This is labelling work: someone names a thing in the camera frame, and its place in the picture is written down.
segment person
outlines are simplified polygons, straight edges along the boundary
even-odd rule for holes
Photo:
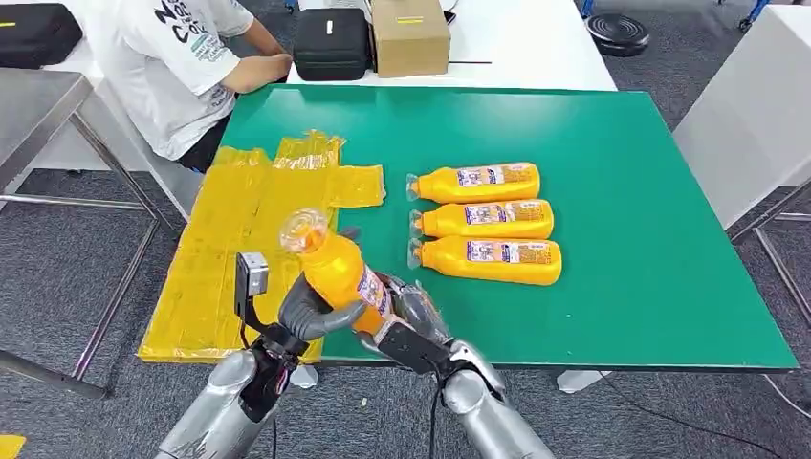
[[[292,58],[237,0],[94,0],[84,20],[94,57],[156,154],[205,173],[235,95],[279,81]],[[260,55],[239,58],[222,37]]]

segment green tabletop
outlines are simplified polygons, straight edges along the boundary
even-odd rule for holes
[[[419,279],[452,333],[502,365],[797,367],[755,285],[647,94],[276,85],[239,99],[223,139],[275,152],[318,129],[347,139],[344,164],[382,164],[381,207],[342,209],[366,263]],[[550,287],[406,266],[407,173],[529,161],[555,212],[563,273]],[[325,362],[377,359],[351,333]]]

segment orange bottle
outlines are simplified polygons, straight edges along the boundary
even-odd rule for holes
[[[448,236],[408,243],[408,267],[432,268],[444,275],[552,285],[560,277],[560,247],[552,241]]]
[[[335,309],[363,301],[366,309],[352,325],[373,338],[392,313],[391,294],[361,258],[361,249],[351,240],[332,232],[327,218],[305,208],[294,212],[282,225],[279,242],[301,260],[307,282]]]
[[[405,176],[405,194],[445,203],[487,203],[532,199],[540,191],[540,173],[531,163],[441,167],[428,175]]]
[[[412,237],[475,236],[546,239],[555,217],[542,199],[487,204],[445,204],[430,212],[412,210]]]

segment black round base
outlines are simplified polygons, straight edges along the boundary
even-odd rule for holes
[[[621,14],[591,16],[586,19],[585,26],[603,55],[638,55],[650,41],[650,34],[642,23]]]

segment black bag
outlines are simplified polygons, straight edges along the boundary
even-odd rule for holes
[[[64,5],[0,5],[0,67],[58,64],[81,37],[81,28]]]
[[[293,50],[301,79],[361,79],[369,60],[369,25],[363,10],[330,8],[301,12]]]

